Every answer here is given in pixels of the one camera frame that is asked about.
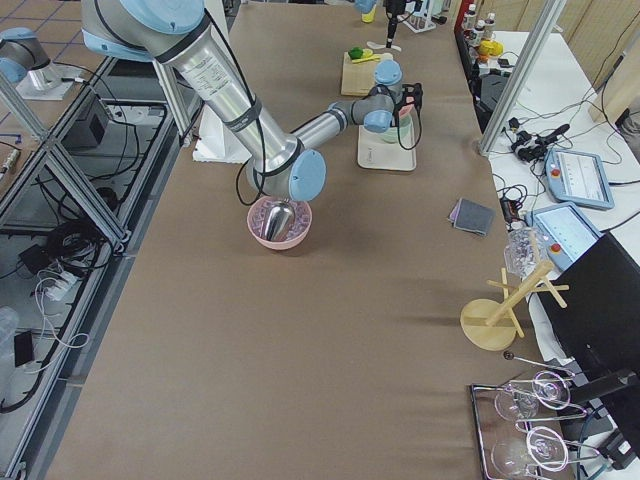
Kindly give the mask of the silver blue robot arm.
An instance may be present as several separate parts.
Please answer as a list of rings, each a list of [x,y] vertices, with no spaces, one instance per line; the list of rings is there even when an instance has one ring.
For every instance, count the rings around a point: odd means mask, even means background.
[[[394,60],[375,69],[363,99],[339,101],[292,133],[283,131],[253,94],[229,46],[219,46],[201,1],[84,1],[88,49],[105,56],[172,67],[248,150],[249,182],[261,193],[310,201],[322,191],[326,165],[318,146],[349,125],[383,133],[401,107],[402,71]]]

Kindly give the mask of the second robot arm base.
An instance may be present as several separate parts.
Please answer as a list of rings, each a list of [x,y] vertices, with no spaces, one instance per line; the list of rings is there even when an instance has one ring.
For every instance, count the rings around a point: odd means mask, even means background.
[[[1,32],[1,74],[25,100],[61,101],[71,88],[36,34],[26,27]]]

